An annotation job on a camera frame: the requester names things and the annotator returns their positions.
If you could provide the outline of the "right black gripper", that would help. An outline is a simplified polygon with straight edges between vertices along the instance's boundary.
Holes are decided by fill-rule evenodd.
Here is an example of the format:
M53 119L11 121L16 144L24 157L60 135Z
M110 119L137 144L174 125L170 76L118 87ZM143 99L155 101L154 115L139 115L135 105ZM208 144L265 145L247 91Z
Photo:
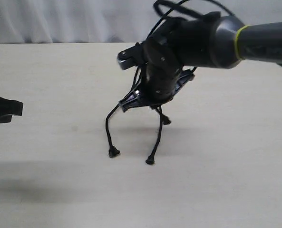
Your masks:
M155 103L168 102L193 79L193 70L176 69L174 72L166 72L157 66L148 64L145 79L145 90L148 97L141 90L132 90L118 102L119 107L123 112L127 112L129 109L150 106L149 99Z

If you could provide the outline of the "yellow band on arm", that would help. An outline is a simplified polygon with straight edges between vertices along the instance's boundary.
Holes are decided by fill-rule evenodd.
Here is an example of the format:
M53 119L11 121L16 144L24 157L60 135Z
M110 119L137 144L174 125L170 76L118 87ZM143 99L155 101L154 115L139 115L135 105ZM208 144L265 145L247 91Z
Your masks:
M233 48L234 48L234 54L235 57L238 60L249 60L251 59L251 54L249 46L252 42L252 35L251 35L251 25L245 25L241 28L239 28L234 36L233 40Z

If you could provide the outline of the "right robot arm, grey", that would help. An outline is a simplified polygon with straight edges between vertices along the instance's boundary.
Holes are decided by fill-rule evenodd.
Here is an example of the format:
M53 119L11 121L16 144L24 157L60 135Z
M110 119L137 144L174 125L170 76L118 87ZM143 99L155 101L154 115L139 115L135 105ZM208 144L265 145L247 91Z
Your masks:
M212 15L168 19L145 41L118 54L123 70L141 70L119 106L123 111L159 107L193 80L195 68L231 69L243 60L282 65L282 22L245 25L235 16Z

